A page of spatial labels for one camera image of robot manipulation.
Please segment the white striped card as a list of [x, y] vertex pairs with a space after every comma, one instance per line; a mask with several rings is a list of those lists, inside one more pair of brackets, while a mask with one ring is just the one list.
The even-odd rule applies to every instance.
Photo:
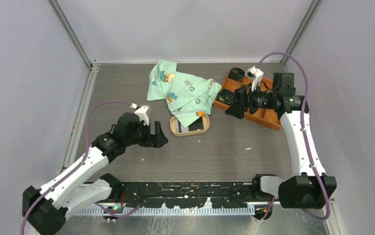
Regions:
[[180, 122], [177, 123], [177, 132], [178, 133], [188, 133], [190, 132], [189, 127], [184, 127]]

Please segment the black vip card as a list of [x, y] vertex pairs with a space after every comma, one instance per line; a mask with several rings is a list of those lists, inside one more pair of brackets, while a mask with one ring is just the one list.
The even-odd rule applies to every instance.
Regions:
[[199, 117], [197, 120], [195, 120], [193, 123], [189, 125], [190, 132], [197, 131], [197, 130], [203, 130], [203, 119], [202, 117]]

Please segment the green cartoon print cloth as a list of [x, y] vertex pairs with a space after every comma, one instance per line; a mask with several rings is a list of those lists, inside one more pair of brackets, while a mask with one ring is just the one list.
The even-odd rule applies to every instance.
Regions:
[[212, 105], [222, 89], [215, 79], [204, 79], [179, 72], [177, 63], [159, 60], [149, 74], [147, 100], [165, 100], [171, 114], [184, 127], [204, 114], [211, 114]]

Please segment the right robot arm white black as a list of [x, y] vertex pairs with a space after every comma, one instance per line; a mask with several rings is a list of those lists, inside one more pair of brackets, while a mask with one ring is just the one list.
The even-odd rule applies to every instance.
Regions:
[[233, 92], [227, 115], [243, 119], [245, 113], [259, 110], [276, 113], [285, 131], [292, 159], [292, 175], [281, 179], [275, 175], [257, 175], [251, 193], [257, 201], [270, 195], [284, 208], [322, 209], [329, 205], [337, 188], [335, 177], [328, 176], [322, 166], [313, 141], [306, 95], [297, 95], [293, 73], [275, 73], [268, 88], [261, 76], [247, 72], [251, 81]]

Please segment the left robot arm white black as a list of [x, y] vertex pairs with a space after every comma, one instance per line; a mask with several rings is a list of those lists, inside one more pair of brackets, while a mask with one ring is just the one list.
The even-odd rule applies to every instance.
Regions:
[[110, 173], [81, 188], [94, 173], [125, 153], [127, 147], [161, 148], [168, 143], [161, 123], [155, 121], [154, 133], [145, 114], [124, 113], [111, 129], [90, 143], [85, 154], [46, 184], [29, 186], [23, 192], [21, 234], [29, 223], [42, 235], [54, 235], [76, 212], [102, 200], [120, 201], [122, 182]]

